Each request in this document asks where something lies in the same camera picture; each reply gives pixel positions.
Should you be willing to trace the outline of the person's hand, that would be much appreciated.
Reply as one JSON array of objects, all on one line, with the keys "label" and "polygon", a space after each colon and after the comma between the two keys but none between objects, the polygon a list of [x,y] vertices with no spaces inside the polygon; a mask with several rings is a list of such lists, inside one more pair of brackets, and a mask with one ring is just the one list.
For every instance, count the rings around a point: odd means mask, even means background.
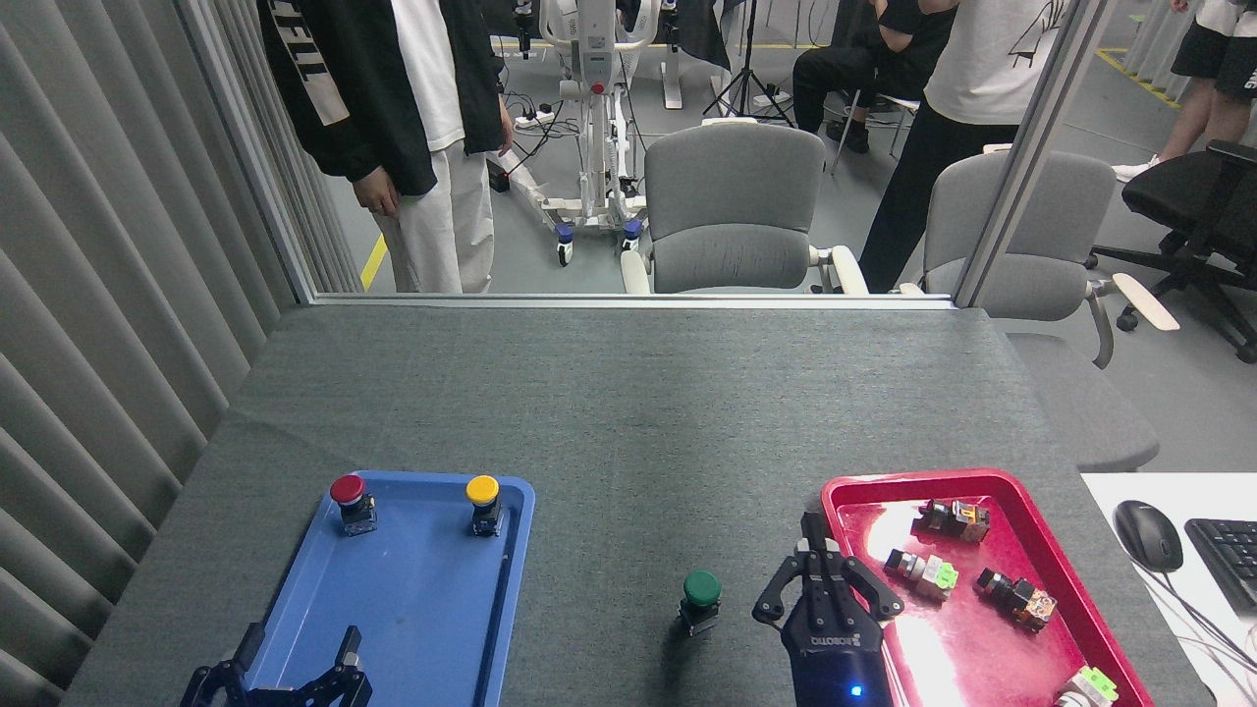
[{"label": "person's hand", "polygon": [[375,215],[385,218],[397,216],[398,192],[391,176],[380,166],[371,174],[352,181],[352,190],[360,206]]}]

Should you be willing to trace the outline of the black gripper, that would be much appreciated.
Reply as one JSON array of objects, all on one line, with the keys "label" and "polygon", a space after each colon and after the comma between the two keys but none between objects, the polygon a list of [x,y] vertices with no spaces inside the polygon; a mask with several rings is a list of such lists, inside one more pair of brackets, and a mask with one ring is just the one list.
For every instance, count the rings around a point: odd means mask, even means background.
[{"label": "black gripper", "polygon": [[[794,704],[885,706],[882,626],[905,610],[903,598],[860,559],[827,545],[820,512],[799,518],[799,542],[782,559],[750,609],[762,624],[786,616],[782,591],[806,574],[823,572],[823,587],[804,587],[783,625]],[[823,571],[820,569],[823,560]]]},{"label": "black gripper", "polygon": [[261,623],[248,624],[233,657],[194,671],[181,706],[212,706],[217,694],[225,694],[226,706],[368,706],[373,688],[360,667],[362,634],[357,625],[347,626],[329,671],[303,688],[246,689],[246,672],[264,637]]}]

